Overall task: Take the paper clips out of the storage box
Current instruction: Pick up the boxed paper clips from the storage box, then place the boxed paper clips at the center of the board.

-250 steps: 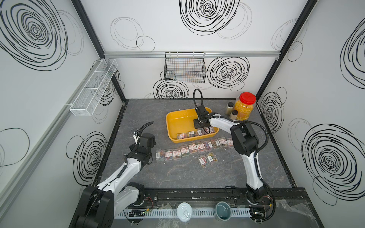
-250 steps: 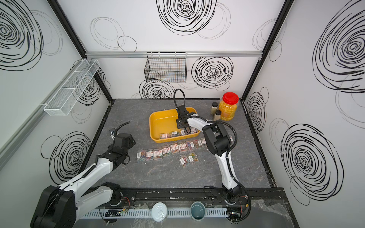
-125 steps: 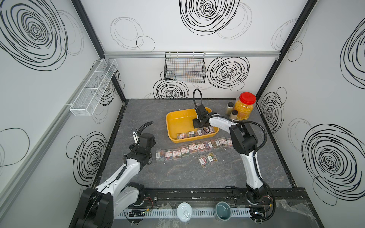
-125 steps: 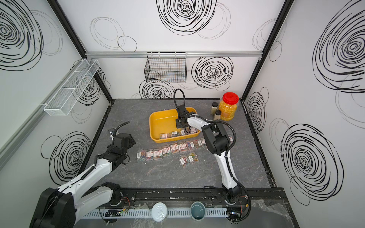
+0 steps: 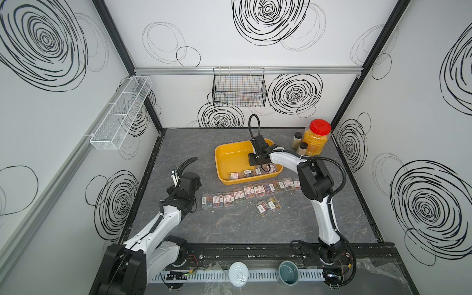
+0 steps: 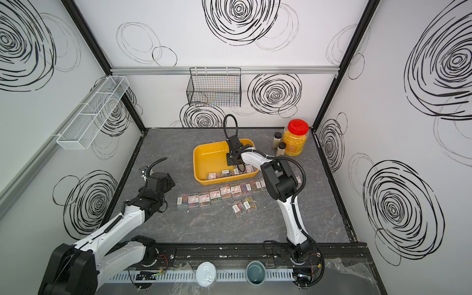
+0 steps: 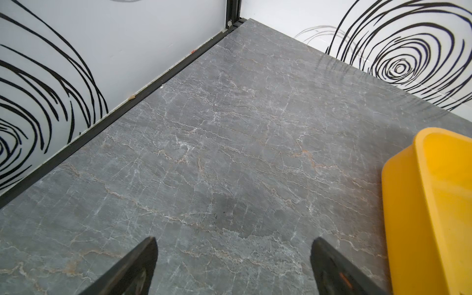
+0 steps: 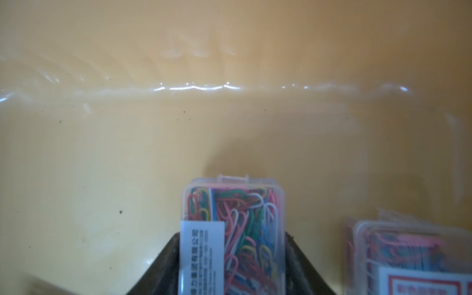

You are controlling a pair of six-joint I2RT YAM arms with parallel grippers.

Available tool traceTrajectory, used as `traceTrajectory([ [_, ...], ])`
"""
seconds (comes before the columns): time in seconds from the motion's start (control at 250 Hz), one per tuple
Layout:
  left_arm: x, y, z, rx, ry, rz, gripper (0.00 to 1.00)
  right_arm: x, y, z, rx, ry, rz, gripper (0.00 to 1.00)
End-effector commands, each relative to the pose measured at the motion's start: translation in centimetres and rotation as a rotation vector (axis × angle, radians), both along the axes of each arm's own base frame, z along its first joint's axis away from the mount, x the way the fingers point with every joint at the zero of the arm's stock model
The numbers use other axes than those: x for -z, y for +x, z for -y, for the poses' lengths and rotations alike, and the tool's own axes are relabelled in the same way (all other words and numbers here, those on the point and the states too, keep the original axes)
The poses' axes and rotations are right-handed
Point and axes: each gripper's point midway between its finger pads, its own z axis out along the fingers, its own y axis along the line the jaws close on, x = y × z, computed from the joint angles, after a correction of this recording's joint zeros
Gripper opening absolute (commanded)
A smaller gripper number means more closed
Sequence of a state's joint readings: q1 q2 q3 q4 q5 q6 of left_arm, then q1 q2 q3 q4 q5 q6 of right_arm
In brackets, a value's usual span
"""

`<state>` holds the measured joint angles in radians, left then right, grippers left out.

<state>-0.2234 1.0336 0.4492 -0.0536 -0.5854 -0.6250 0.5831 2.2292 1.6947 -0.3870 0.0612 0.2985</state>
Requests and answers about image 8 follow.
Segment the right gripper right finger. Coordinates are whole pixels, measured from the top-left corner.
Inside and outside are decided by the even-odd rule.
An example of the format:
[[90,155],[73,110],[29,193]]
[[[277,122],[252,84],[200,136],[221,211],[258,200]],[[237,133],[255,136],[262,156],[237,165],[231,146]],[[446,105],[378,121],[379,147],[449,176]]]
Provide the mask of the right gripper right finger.
[[285,233],[286,294],[335,295],[327,282],[313,267],[293,236]]

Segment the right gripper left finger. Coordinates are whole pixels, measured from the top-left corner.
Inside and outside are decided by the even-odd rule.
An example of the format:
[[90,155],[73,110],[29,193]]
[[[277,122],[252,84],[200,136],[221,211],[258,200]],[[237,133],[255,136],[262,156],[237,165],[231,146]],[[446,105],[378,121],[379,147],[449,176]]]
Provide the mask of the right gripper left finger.
[[175,233],[153,260],[128,295],[177,295],[179,275],[179,232]]

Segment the yellow plastic storage tray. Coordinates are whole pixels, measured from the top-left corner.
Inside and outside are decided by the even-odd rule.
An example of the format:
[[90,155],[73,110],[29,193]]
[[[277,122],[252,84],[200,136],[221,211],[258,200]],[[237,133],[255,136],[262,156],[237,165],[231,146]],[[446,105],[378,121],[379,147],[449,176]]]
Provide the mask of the yellow plastic storage tray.
[[348,217],[471,229],[471,2],[1,2],[2,294],[124,295],[221,174],[338,295]]

